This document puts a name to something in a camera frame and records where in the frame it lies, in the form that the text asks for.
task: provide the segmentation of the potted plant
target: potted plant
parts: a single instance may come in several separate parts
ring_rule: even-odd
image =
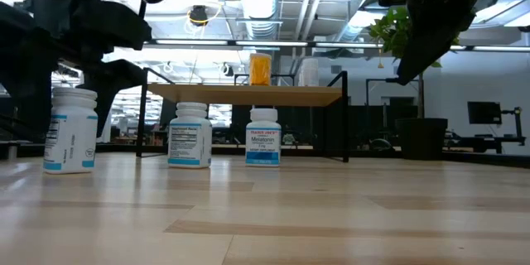
[[[412,22],[408,17],[407,9],[397,7],[388,9],[385,17],[376,20],[375,25],[369,27],[369,32],[377,43],[383,43],[383,52],[391,52],[395,60],[399,60],[405,53],[411,29]],[[453,44],[459,44],[458,36],[453,40]],[[431,67],[441,67],[441,64],[436,61]],[[438,160],[441,159],[447,119],[425,118],[423,74],[419,75],[418,82],[418,118],[396,121],[403,157],[416,160]]]

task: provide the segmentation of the green leaves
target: green leaves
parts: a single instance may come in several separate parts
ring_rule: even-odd
[[[405,55],[408,37],[412,29],[411,19],[405,7],[395,7],[388,9],[388,13],[381,20],[376,20],[375,25],[369,27],[369,35],[378,43],[383,43],[383,52],[392,52],[396,59],[402,59]],[[458,46],[460,40],[458,36],[451,42],[453,46]],[[441,67],[436,61],[432,67]]]

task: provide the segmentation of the orange container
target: orange container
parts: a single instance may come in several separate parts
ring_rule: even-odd
[[[272,57],[267,54],[250,55],[250,85],[270,86]]]

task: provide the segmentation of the pill bottle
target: pill bottle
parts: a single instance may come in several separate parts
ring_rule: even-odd
[[[167,162],[170,167],[206,168],[211,164],[212,124],[205,104],[178,103],[170,122]]]
[[[274,108],[253,108],[247,125],[247,166],[280,166],[282,126]]]
[[[85,173],[94,169],[98,132],[98,94],[76,88],[54,88],[50,128],[46,134],[44,172]]]
[[[272,57],[270,55],[251,54],[249,69],[248,81],[251,85],[271,85]]]
[[[298,76],[300,86],[310,87],[319,85],[318,60],[306,58],[301,62],[301,71]]]

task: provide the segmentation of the supplement bottle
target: supplement bottle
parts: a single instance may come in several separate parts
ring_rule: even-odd
[[[247,166],[280,166],[282,126],[274,108],[253,108],[247,125]]]
[[[250,85],[271,85],[272,56],[262,53],[250,55],[250,72],[248,80]]]
[[[170,122],[168,163],[171,167],[205,168],[211,164],[212,124],[205,104],[178,103]]]
[[[86,89],[53,89],[53,108],[44,152],[46,173],[83,173],[94,169],[97,96],[94,91]]]

